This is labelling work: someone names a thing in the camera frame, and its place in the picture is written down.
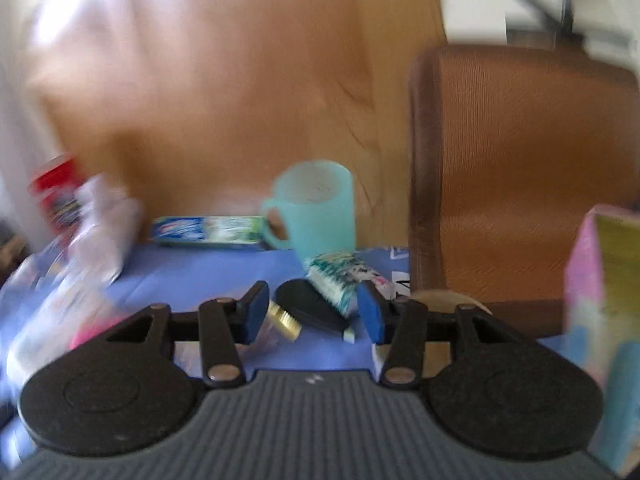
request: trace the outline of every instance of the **metal screw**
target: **metal screw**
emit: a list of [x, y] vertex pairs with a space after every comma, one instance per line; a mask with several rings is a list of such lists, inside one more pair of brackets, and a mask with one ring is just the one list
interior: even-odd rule
[[233, 365], [215, 365], [207, 371], [209, 379], [212, 381], [233, 381], [240, 375], [240, 369]]
[[396, 366], [385, 372], [385, 379], [392, 384], [409, 384], [414, 381], [415, 372], [405, 366]]

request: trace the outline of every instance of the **wooden headboard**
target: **wooden headboard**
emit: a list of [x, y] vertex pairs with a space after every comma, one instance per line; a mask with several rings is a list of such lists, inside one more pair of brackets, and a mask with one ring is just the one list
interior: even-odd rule
[[405, 244], [406, 76], [438, 0], [43, 0], [28, 86], [81, 167], [163, 214], [252, 214], [305, 158], [355, 176], [358, 242]]

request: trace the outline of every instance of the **brown chair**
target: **brown chair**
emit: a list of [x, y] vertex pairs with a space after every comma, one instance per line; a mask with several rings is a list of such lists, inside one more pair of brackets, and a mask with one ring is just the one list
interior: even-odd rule
[[633, 73], [570, 50], [449, 45], [412, 68], [412, 289], [559, 333], [582, 216], [640, 195]]

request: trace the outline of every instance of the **black circular disc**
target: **black circular disc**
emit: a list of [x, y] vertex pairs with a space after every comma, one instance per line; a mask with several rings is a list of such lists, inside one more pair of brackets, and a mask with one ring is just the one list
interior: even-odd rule
[[70, 352], [37, 372], [18, 410], [39, 446], [111, 456], [173, 433], [194, 403], [190, 378], [157, 350], [110, 342]]
[[428, 384], [440, 423], [494, 455], [538, 460], [585, 449], [602, 394], [580, 368], [536, 344], [485, 344]]

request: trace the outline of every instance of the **beige round object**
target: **beige round object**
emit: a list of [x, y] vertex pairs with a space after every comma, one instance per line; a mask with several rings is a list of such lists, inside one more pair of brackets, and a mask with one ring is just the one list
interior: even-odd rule
[[[433, 289], [421, 290], [411, 295], [412, 300], [418, 301], [428, 307], [431, 312], [443, 312], [452, 314], [460, 304], [473, 304], [491, 314], [491, 311], [479, 301], [453, 292], [452, 290]], [[391, 345], [372, 345], [373, 362], [376, 366], [376, 373], [380, 375], [382, 365], [389, 353]], [[433, 377], [440, 373], [444, 367], [449, 365], [450, 353], [449, 343], [432, 342], [424, 345], [424, 359], [422, 361], [422, 376], [424, 378]]]

